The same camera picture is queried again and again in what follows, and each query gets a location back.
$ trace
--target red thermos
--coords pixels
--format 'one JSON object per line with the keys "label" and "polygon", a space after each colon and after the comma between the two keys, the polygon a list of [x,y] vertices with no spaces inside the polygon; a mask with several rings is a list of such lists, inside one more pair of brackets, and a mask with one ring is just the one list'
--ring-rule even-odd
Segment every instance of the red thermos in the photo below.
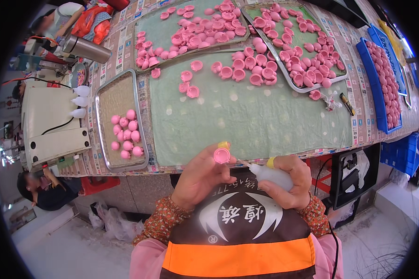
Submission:
{"label": "red thermos", "polygon": [[130,2],[129,0],[102,0],[102,1],[112,6],[112,8],[114,8],[118,12],[124,10],[124,8],[127,7]]}

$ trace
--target red stool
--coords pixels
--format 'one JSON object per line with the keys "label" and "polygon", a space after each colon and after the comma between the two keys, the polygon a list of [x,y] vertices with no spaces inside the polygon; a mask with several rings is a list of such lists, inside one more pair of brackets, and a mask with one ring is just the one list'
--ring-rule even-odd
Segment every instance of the red stool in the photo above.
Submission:
{"label": "red stool", "polygon": [[[324,163],[325,161],[327,161],[330,158],[332,158],[331,154],[326,154],[326,155],[316,157],[316,159],[319,159],[322,163]],[[308,167],[311,167],[310,159],[306,160],[306,164],[307,164]],[[332,160],[329,160],[326,163],[326,165],[324,166],[323,169],[332,172]],[[316,183],[318,188],[320,188],[321,190],[323,190],[324,192],[329,194],[329,192],[331,190],[331,186],[323,183],[323,181],[329,179],[331,176],[332,176],[332,173],[329,173],[328,175],[326,175],[324,177],[320,177],[318,179],[318,182],[316,182],[315,178],[312,178],[312,185],[315,186],[315,183]]]}
{"label": "red stool", "polygon": [[96,178],[97,177],[95,176],[81,177],[82,188],[84,191],[79,192],[80,196],[88,196],[120,185],[120,179],[118,177],[104,176],[101,177],[101,180],[97,180]]}

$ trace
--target white bottle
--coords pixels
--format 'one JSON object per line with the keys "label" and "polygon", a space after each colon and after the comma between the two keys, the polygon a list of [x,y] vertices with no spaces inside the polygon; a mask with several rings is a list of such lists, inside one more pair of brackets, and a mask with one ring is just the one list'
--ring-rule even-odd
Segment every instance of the white bottle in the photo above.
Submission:
{"label": "white bottle", "polygon": [[73,89],[73,92],[82,97],[87,97],[90,93],[90,87],[81,85]]}
{"label": "white bottle", "polygon": [[290,189],[292,189],[293,181],[291,176],[285,171],[280,169],[271,169],[267,166],[260,166],[257,164],[247,165],[250,168],[250,171],[256,175],[258,182],[261,180],[269,180],[278,184],[286,191],[290,191]]}
{"label": "white bottle", "polygon": [[74,99],[71,100],[73,103],[75,103],[77,106],[80,107],[87,107],[88,105],[88,98],[87,97],[76,97]]}
{"label": "white bottle", "polygon": [[86,109],[75,109],[69,113],[69,115],[73,116],[74,118],[84,118],[86,113]]}

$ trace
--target blue plastic crate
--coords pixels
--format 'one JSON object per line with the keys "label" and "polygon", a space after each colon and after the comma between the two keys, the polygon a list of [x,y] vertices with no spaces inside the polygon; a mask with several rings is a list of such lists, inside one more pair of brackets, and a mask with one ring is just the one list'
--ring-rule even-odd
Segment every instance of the blue plastic crate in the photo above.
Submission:
{"label": "blue plastic crate", "polygon": [[396,142],[382,142],[380,162],[412,177],[419,167],[419,132]]}
{"label": "blue plastic crate", "polygon": [[380,131],[384,131],[385,134],[388,135],[402,128],[402,115],[400,115],[399,117],[400,125],[388,130],[388,121],[386,120],[385,100],[383,99],[382,87],[380,85],[380,80],[378,78],[377,70],[374,66],[373,59],[371,58],[371,55],[368,52],[368,48],[366,47],[366,41],[367,40],[365,38],[360,38],[360,42],[356,46],[358,53],[362,58],[363,65],[365,66],[365,70],[369,78],[369,85],[371,87],[371,91],[373,92],[375,113],[377,118],[377,128]]}
{"label": "blue plastic crate", "polygon": [[399,84],[399,94],[406,96],[407,90],[405,89],[405,82],[403,81],[402,70],[400,69],[400,64],[397,60],[396,53],[394,53],[394,49],[391,45],[390,39],[388,39],[388,36],[373,24],[371,24],[371,27],[368,28],[368,33],[371,36],[373,42],[385,50],[386,56],[388,57],[388,60],[390,60],[395,80]]}

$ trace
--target white machine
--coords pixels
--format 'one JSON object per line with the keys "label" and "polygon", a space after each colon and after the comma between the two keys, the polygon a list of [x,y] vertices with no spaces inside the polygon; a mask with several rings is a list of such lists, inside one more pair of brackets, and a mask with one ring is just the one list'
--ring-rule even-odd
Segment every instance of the white machine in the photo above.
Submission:
{"label": "white machine", "polygon": [[46,87],[43,81],[28,81],[22,101],[22,130],[29,171],[55,165],[62,157],[71,157],[91,148],[87,127],[79,119],[42,135],[46,130],[67,123],[77,109],[71,89]]}

